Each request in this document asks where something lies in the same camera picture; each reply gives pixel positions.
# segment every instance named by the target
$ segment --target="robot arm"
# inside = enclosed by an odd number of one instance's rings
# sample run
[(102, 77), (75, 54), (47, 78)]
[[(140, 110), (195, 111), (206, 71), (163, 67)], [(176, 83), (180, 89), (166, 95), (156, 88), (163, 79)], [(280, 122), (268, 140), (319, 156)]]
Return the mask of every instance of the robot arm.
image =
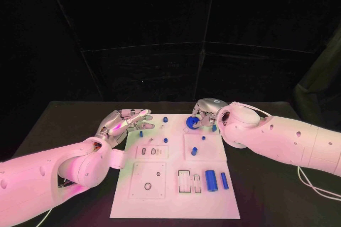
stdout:
[(235, 102), (228, 105), (213, 98), (202, 99), (192, 116), (199, 112), (205, 117), (192, 127), (216, 122), (224, 141), (232, 147), (248, 147), (281, 163), (341, 176), (341, 133), (267, 113), (261, 118), (254, 109)]
[[(127, 131), (151, 129), (150, 110), (114, 111), (83, 142), (0, 163), (0, 227), (13, 226), (95, 187), (108, 168), (124, 167), (124, 151), (112, 149)], [(70, 185), (57, 186), (57, 175)]]

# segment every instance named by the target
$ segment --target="white acrylic base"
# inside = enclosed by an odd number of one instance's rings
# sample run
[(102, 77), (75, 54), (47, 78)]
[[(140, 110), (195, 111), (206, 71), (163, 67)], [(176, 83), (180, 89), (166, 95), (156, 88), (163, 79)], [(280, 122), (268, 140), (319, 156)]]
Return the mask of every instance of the white acrylic base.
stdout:
[[(143, 137), (138, 131), (128, 133), (127, 163), (120, 171), (109, 218), (239, 219), (218, 130), (212, 132), (211, 127), (190, 130), (185, 123), (187, 116), (153, 114), (150, 123), (156, 125), (154, 129), (143, 130)], [(147, 148), (146, 152), (150, 152), (150, 146), (167, 146), (159, 147), (167, 156), (146, 153), (143, 159), (137, 154), (141, 145)], [(198, 148), (196, 156), (190, 155), (193, 145)], [(209, 169), (215, 171), (216, 192), (208, 192), (205, 170)], [(190, 193), (179, 193), (179, 170), (189, 170)], [(226, 190), (219, 176), (222, 172), (229, 187)], [(199, 175), (200, 193), (195, 193), (193, 175)]]

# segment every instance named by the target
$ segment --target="black tabletop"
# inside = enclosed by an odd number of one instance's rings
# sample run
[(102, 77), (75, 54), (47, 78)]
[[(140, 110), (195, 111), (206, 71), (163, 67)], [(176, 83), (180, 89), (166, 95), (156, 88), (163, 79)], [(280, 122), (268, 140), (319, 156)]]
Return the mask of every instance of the black tabletop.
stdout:
[[(254, 102), (271, 115), (299, 119), (286, 102)], [(53, 101), (31, 128), (14, 157), (69, 145), (94, 136), (104, 117), (117, 109), (150, 109), (151, 113), (190, 114), (193, 102), (57, 102)], [(294, 166), (281, 164), (224, 143), (239, 210), (239, 220), (109, 219), (120, 171), (109, 169), (101, 184), (53, 208), (42, 227), (69, 226), (341, 226), (341, 202), (319, 196), (297, 178)], [(341, 193), (341, 177), (304, 169), (312, 184)], [(18, 226), (34, 227), (44, 213)]]

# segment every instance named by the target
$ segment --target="blue screw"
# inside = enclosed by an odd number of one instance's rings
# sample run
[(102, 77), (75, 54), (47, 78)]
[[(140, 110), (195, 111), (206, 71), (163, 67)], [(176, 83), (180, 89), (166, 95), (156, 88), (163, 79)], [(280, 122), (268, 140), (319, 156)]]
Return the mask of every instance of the blue screw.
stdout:
[(196, 152), (198, 152), (198, 148), (196, 148), (196, 147), (193, 147), (193, 150), (192, 150), (192, 152), (190, 152), (192, 156), (195, 156), (195, 155), (196, 155)]

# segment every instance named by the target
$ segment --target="white cable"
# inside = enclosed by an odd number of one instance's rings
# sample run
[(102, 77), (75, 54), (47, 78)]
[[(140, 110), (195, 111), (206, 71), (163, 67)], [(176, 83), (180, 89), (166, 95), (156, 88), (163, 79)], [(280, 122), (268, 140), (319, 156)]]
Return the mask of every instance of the white cable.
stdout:
[[(302, 180), (302, 178), (300, 178), (299, 172), (302, 172), (303, 177), (304, 177), (304, 179), (306, 179), (306, 181), (307, 181), (309, 184), (303, 182), (303, 180)], [(303, 171), (302, 171), (302, 169), (300, 169), (299, 166), (297, 166), (297, 177), (299, 177), (302, 183), (303, 183), (304, 185), (307, 185), (307, 186), (313, 189), (313, 191), (315, 191), (320, 196), (323, 196), (323, 197), (326, 197), (326, 198), (329, 198), (329, 199), (332, 199), (332, 200), (341, 201), (341, 198), (335, 198), (335, 197), (326, 196), (326, 195), (323, 195), (322, 193), (318, 192), (318, 190), (319, 190), (319, 191), (322, 191), (322, 192), (325, 192), (325, 193), (328, 193), (328, 194), (331, 194), (331, 195), (333, 195), (333, 196), (341, 197), (341, 195), (338, 195), (338, 194), (335, 194), (335, 193), (332, 193), (332, 192), (329, 192), (329, 191), (326, 191), (326, 190), (323, 190), (323, 189), (320, 189), (320, 188), (316, 188), (316, 187), (310, 184), (310, 181), (309, 181), (309, 179), (307, 179), (307, 177), (306, 177), (306, 175), (304, 175), (304, 173), (303, 173)]]
[(267, 116), (271, 116), (268, 113), (265, 113), (264, 111), (261, 111), (258, 108), (255, 108), (255, 107), (252, 107), (252, 106), (250, 106), (250, 105), (245, 105), (245, 104), (242, 104), (242, 103), (232, 102), (231, 105), (241, 105), (241, 106), (244, 106), (244, 107), (248, 107), (248, 108), (252, 109), (252, 110), (260, 111), (260, 112), (264, 113)]
[(42, 219), (42, 221), (40, 221), (40, 223), (37, 224), (37, 226), (36, 226), (36, 227), (39, 227), (39, 225), (40, 225), (40, 224), (42, 224), (42, 222), (44, 221), (44, 219), (46, 219), (46, 217), (47, 217), (47, 215), (49, 215), (49, 213), (50, 213), (52, 209), (53, 209), (53, 208), (50, 208), (50, 210), (47, 211), (47, 214), (44, 215), (44, 218)]

